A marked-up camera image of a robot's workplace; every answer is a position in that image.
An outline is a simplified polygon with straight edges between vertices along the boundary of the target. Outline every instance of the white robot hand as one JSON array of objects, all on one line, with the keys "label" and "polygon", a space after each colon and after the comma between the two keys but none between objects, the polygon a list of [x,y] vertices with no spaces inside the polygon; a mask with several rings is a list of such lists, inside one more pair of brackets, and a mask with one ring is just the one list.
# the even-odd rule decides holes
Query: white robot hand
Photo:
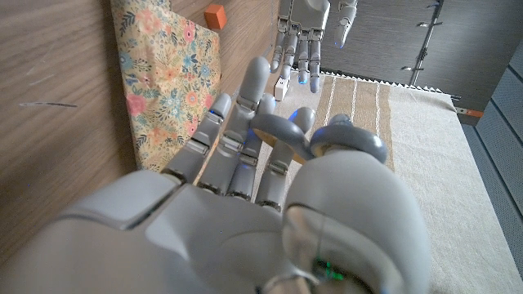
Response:
[{"label": "white robot hand", "polygon": [[[342,48],[355,19],[357,0],[340,0],[340,19],[334,31],[335,45]],[[307,83],[311,75],[311,91],[320,89],[320,44],[329,16],[328,0],[282,0],[279,3],[278,34],[270,71],[275,73],[284,56],[281,77],[290,75],[294,56],[298,55],[298,81]]]}]

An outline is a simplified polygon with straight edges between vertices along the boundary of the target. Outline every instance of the small white object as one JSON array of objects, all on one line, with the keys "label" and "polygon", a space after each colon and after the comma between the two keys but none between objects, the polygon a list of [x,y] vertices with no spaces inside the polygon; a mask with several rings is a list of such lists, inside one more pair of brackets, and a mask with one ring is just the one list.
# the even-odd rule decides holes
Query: small white object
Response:
[{"label": "small white object", "polygon": [[287,94],[288,86],[290,83],[288,79],[279,78],[275,85],[275,99],[276,101],[282,101]]}]

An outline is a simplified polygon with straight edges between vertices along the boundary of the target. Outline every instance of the floor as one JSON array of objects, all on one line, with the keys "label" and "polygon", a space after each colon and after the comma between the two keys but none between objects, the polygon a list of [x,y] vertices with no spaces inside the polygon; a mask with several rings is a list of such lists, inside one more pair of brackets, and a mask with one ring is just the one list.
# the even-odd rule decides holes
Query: floor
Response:
[{"label": "floor", "polygon": [[[210,2],[172,8],[205,25]],[[248,61],[270,50],[275,10],[266,0],[213,2],[228,17],[221,89],[232,95]],[[108,1],[3,1],[0,39],[2,265],[56,213],[136,164]]]}]

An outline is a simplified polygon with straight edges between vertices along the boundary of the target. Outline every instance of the gray wall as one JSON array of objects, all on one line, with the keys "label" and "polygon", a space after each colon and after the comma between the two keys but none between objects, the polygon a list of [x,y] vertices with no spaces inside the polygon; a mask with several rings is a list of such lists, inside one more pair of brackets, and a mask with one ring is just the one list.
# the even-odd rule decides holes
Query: gray wall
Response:
[{"label": "gray wall", "polygon": [[[409,83],[435,1],[359,0],[358,14],[343,49],[334,46],[339,14],[332,6],[321,47],[321,66],[390,82]],[[447,0],[423,61],[417,86],[461,96],[454,104],[483,111],[523,38],[521,0]],[[458,115],[462,123],[477,118]]]},{"label": "gray wall", "polygon": [[476,165],[523,277],[523,41],[476,127],[463,125]]}]

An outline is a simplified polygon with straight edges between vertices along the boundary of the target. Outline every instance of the dark gray cabinet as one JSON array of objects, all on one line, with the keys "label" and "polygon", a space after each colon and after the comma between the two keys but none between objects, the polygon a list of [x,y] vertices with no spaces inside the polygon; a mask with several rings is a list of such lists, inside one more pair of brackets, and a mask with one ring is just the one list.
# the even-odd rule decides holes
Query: dark gray cabinet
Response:
[{"label": "dark gray cabinet", "polygon": [[[360,0],[355,24],[343,49],[330,34],[337,22],[332,7],[322,46],[322,67],[409,83],[434,8],[423,0]],[[445,0],[423,61],[417,86],[461,96],[455,105],[483,110],[523,38],[521,0]],[[475,124],[475,119],[460,117]]]}]

